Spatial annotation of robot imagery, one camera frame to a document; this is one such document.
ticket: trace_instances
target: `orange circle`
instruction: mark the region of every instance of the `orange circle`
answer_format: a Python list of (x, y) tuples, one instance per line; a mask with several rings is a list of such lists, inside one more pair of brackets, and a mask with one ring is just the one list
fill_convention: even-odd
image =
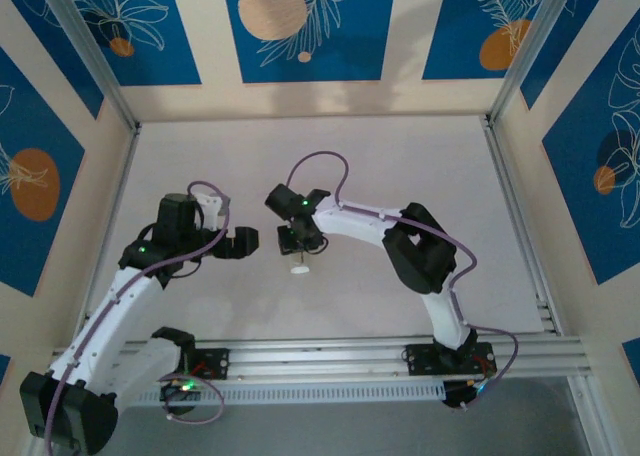
[[(23, 149), (11, 161), (31, 174), (46, 173), (38, 178), (38, 184), (18, 179), (11, 184), (13, 204), (27, 219), (43, 222), (53, 216), (60, 197), (60, 175), (55, 161), (40, 149)], [(19, 170), (11, 169), (14, 176)]]
[(311, 61), (311, 53), (309, 53), (308, 51), (303, 51), (298, 55), (298, 61), (300, 61), (301, 63), (308, 63), (309, 61)]
[(600, 166), (593, 176), (593, 185), (596, 191), (606, 196), (616, 185), (616, 173), (608, 166)]
[(133, 53), (135, 52), (133, 44), (124, 38), (113, 38), (109, 41), (109, 47), (111, 48), (111, 51), (121, 58), (129, 58), (133, 56)]
[(238, 13), (245, 29), (264, 41), (293, 36), (308, 16), (304, 0), (238, 0)]
[(502, 71), (511, 66), (530, 25), (531, 21), (520, 19), (491, 33), (480, 49), (482, 67), (489, 71)]

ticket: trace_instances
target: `metal frame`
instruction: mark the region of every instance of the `metal frame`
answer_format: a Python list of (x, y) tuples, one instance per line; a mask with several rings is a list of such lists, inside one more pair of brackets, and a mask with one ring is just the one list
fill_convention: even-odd
[(542, 50), (542, 46), (556, 24), (566, 2), (567, 0), (542, 0), (540, 3), (533, 23), (513, 58), (502, 87), (491, 105), (488, 113), (491, 125), (500, 119), (509, 101), (520, 89), (520, 85)]
[(100, 91), (102, 91), (102, 94), (104, 94), (105, 98), (113, 105), (122, 122), (127, 125), (132, 132), (136, 131), (139, 123), (120, 91), (120, 85), (111, 70), (111, 66), (109, 66), (98, 43), (96, 43), (96, 40), (91, 35), (91, 31), (89, 31), (89, 28), (82, 19), (73, 0), (45, 1), (60, 23), (60, 27), (69, 38), (69, 41), (71, 41), (80, 59), (82, 59), (82, 62), (89, 70)]
[[(133, 133), (123, 172), (113, 200), (107, 229), (103, 237), (102, 250), (93, 270), (91, 284), (85, 294), (82, 311), (76, 325), (76, 334), (85, 321), (89, 297), (95, 288), (97, 274), (104, 264), (105, 247), (113, 231), (127, 176), (131, 167), (138, 141), (140, 125), (124, 99), (117, 80), (104, 55), (84, 24), (72, 0), (46, 0), (74, 48), (89, 69), (105, 97), (111, 102), (119, 117)], [(507, 377), (566, 376), (575, 404), (579, 412), (589, 446), (593, 454), (624, 454), (617, 442), (615, 428), (602, 404), (602, 396), (597, 382), (591, 375), (589, 363), (577, 337), (567, 336), (563, 323), (544, 275), (544, 268), (537, 255), (527, 208), (518, 196), (518, 182), (510, 167), (508, 148), (500, 135), (496, 122), (500, 120), (511, 98), (517, 93), (527, 72), (540, 52), (547, 36), (562, 11), (566, 0), (543, 0), (520, 50), (504, 79), (489, 114), (483, 118), (483, 130), (496, 168), (511, 221), (517, 235), (523, 258), (527, 263), (532, 284), (536, 288), (543, 333), (520, 335), (521, 351)], [(480, 340), (494, 345), (498, 364), (503, 364), (511, 352), (511, 341), (500, 336), (480, 335)], [(282, 404), (283, 394), (288, 402), (326, 402), (367, 400), (420, 400), (438, 399), (441, 379), (430, 377), (409, 377), (406, 363), (401, 359), (404, 345), (431, 342), (431, 338), (374, 338), (348, 340), (306, 340), (306, 341), (203, 341), (203, 347), (228, 347), (232, 349), (229, 376), (233, 378), (221, 383), (221, 389), (232, 404), (262, 404), (276, 402)], [(120, 355), (124, 360), (130, 357), (141, 344), (128, 343)], [(287, 391), (291, 383), (296, 388), (305, 387), (311, 393), (304, 397), (280, 393)], [(314, 393), (327, 385), (340, 385), (346, 392)], [(369, 388), (373, 393), (358, 393)], [(138, 405), (155, 405), (157, 388), (144, 393)], [(216, 404), (215, 398), (204, 398), (202, 404)], [(41, 440), (31, 438), (24, 454), (35, 454), (42, 448)]]

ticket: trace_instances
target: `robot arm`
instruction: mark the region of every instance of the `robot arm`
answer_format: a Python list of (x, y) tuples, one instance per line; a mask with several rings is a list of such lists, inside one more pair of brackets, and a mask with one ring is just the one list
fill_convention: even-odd
[[(44, 374), (29, 373), (20, 387), (29, 429), (34, 436), (44, 437), (45, 423), (53, 394), (63, 375), (71, 368), (55, 413), (52, 440), (62, 446), (80, 449), (83, 454), (96, 454), (115, 430), (118, 414), (151, 384), (168, 373), (190, 371), (194, 359), (195, 339), (171, 328), (161, 328), (127, 363), (114, 367), (132, 329), (148, 306), (164, 296), (175, 274), (184, 262), (177, 262), (139, 277), (122, 296), (120, 289), (139, 273), (154, 264), (213, 243), (220, 238), (218, 216), (225, 210), (221, 198), (194, 194), (168, 194), (160, 202), (157, 221), (145, 228), (124, 250), (120, 269), (100, 306), (85, 324), (71, 346)], [(145, 239), (152, 230), (151, 239)], [(258, 248), (258, 232), (238, 227), (235, 237), (222, 237), (209, 252), (192, 262), (201, 263), (203, 256), (241, 259)], [(87, 342), (87, 336), (97, 327)], [(86, 344), (76, 359), (78, 348)]]
[(442, 292), (456, 267), (455, 246), (398, 222), (399, 218), (409, 219), (442, 231), (423, 206), (411, 203), (400, 210), (346, 201), (338, 204), (327, 191), (316, 189), (304, 197), (282, 184), (271, 192), (266, 205), (289, 221), (288, 226), (278, 228), (282, 254), (316, 250), (326, 234), (341, 234), (385, 249), (402, 283), (420, 293), (433, 323), (434, 339), (443, 351), (462, 359), (466, 348), (475, 343), (475, 333), (458, 319), (450, 295)]

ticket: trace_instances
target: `enclosure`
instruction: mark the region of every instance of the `enclosure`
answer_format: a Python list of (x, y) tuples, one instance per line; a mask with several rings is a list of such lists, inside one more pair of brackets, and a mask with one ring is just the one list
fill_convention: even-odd
[[(227, 348), (226, 412), (167, 421), (152, 385), (100, 454), (635, 454), (638, 1), (0, 0), (0, 453), (45, 454), (21, 382), (161, 198), (206, 180), (260, 247), (167, 286), (115, 363), (162, 326)], [(348, 160), (345, 200), (423, 204), (477, 255), (464, 320), (503, 331), (479, 334), (498, 370), (504, 331), (520, 351), (468, 411), (403, 358), (434, 328), (384, 251), (330, 236), (305, 274), (280, 254), (265, 198), (318, 150)], [(319, 156), (291, 187), (342, 171)]]

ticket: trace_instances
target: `beige wall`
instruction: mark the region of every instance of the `beige wall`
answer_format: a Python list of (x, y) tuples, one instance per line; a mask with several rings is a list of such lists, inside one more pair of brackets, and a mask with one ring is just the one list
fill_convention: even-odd
[(640, 267), (595, 283), (541, 141), (636, 13), (638, 1), (601, 0), (532, 110), (515, 98), (498, 128), (517, 166), (555, 299), (569, 330), (584, 340), (629, 454), (640, 447), (640, 388), (621, 343), (640, 336)]
[(481, 113), (501, 79), (422, 81), (442, 0), (394, 0), (379, 82), (242, 83), (225, 0), (176, 0), (202, 86), (127, 87), (141, 121)]
[(94, 120), (10, 1), (0, 0), (0, 8), (0, 46), (85, 149), (35, 296), (0, 283), (0, 353), (13, 358), (0, 391), (0, 454), (11, 455), (26, 428), (18, 388), (30, 370), (46, 367), (54, 347), (69, 341), (129, 134), (108, 104)]

